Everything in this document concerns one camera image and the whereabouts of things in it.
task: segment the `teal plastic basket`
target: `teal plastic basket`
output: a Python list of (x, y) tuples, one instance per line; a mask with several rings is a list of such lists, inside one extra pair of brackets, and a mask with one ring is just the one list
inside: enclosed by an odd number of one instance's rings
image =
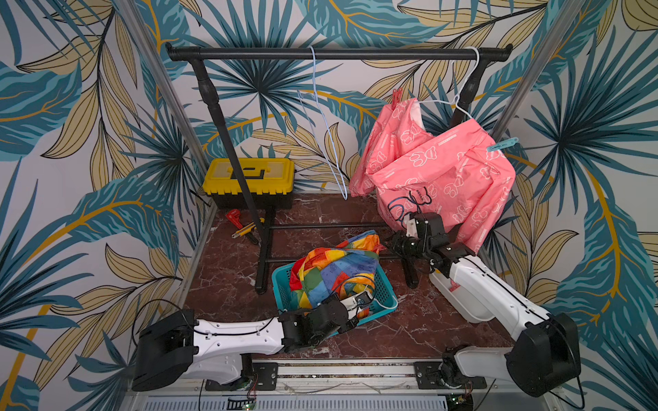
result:
[[(282, 312), (292, 309), (290, 306), (290, 271), (294, 264), (295, 263), (279, 267), (272, 273), (272, 288), (274, 288), (276, 306), (279, 308), (279, 311)], [(377, 301), (373, 301), (372, 304), (370, 304), (370, 315), (359, 321), (359, 325), (383, 317), (386, 314), (395, 311), (397, 308), (397, 299), (393, 292), (393, 287), (391, 286), (390, 281), (388, 281), (388, 278), (386, 278), (386, 274), (379, 264), (377, 265), (377, 271), (374, 275), (374, 298), (384, 306), (395, 308), (384, 308), (379, 305)]]

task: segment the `marble floor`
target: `marble floor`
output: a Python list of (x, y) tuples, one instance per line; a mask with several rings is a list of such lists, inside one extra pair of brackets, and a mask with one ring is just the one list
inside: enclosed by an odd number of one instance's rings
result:
[[(232, 239), (236, 228), (224, 217), (215, 218), (201, 262), (186, 299), (198, 318), (218, 322), (255, 321), (277, 315), (271, 281), (268, 291), (254, 291), (259, 248), (245, 237)], [(243, 212), (242, 222), (247, 221)], [(277, 213), (277, 224), (381, 221), (374, 197), (296, 195), (292, 210)], [(356, 229), (275, 231), (272, 255), (299, 256), (315, 247), (335, 245)], [(382, 239), (391, 235), (378, 230)], [(409, 289), (398, 260), (382, 261), (382, 268), (399, 300), (397, 310), (348, 333), (329, 338), (320, 347), (292, 355), (301, 358), (437, 358), (446, 348), (461, 344), (510, 347), (512, 340), (497, 320), (470, 324), (430, 283), (428, 267), (418, 263), (420, 285)], [(270, 267), (270, 274), (275, 268)]]

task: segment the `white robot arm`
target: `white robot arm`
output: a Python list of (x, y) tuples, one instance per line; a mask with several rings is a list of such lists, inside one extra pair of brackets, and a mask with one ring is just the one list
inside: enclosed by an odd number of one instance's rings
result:
[[(407, 233), (399, 231), (390, 249), (405, 258), (429, 261), (434, 268), (432, 283), (453, 304), (477, 305), (483, 316), (496, 317), (515, 340), (514, 347), (457, 347), (444, 353), (443, 383), (460, 387), (470, 377), (506, 379), (538, 397), (580, 374), (578, 330), (569, 316), (551, 315), (462, 243), (450, 243), (440, 215), (416, 215), (407, 225)], [(453, 293), (456, 287), (461, 289)]]
[(372, 302), (364, 291), (338, 300), (333, 294), (314, 309), (285, 312), (269, 320), (220, 323), (195, 320), (193, 310), (175, 312), (139, 333), (133, 391), (166, 387), (178, 378), (211, 379), (229, 386), (252, 376), (248, 354), (297, 352), (359, 323)]

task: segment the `black metal rack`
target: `black metal rack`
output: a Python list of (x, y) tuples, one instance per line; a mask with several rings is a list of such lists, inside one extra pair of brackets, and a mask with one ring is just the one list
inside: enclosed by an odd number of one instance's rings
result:
[[(194, 69), (199, 82), (199, 92), (203, 102), (208, 106), (213, 123), (217, 127), (219, 137), (226, 149), (226, 154), (234, 169), (236, 179), (242, 190), (245, 203), (251, 214), (251, 219), (261, 237), (261, 251), (256, 273), (256, 292), (263, 294), (268, 286), (268, 268), (273, 263), (289, 263), (299, 257), (274, 258), (271, 257), (272, 234), (274, 230), (300, 230), (308, 228), (375, 228), (385, 227), (386, 223), (327, 223), (327, 224), (274, 224), (276, 209), (265, 209), (265, 222), (262, 224), (253, 196), (249, 191), (247, 180), (238, 160), (235, 147), (226, 128), (226, 119), (219, 105), (219, 94), (213, 85), (204, 60), (311, 60), (313, 54), (310, 49), (275, 49), (275, 48), (213, 48), (213, 47), (173, 47), (166, 44), (169, 58), (173, 61), (188, 61)], [(512, 45), (504, 49), (481, 47), (478, 48), (480, 61), (461, 90), (459, 106), (468, 110), (473, 102), (484, 70), (491, 62), (506, 61), (512, 52)], [(318, 49), (315, 50), (317, 60), (475, 60), (476, 53), (470, 49)], [(450, 120), (454, 127), (464, 120), (464, 113), (455, 110)], [(397, 259), (396, 256), (381, 256), (383, 259)], [(405, 272), (405, 280), (411, 288), (418, 286), (418, 275), (413, 261), (401, 259)]]

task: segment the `pink jacket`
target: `pink jacket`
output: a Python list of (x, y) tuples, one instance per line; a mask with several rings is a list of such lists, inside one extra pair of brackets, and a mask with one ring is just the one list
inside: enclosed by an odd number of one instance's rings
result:
[(445, 230), (463, 223), (457, 239), (476, 253), (503, 211), (515, 171), (476, 120), (435, 137), (420, 104), (386, 105), (349, 183), (352, 196), (377, 188), (378, 210), (394, 230), (420, 207), (441, 214)]

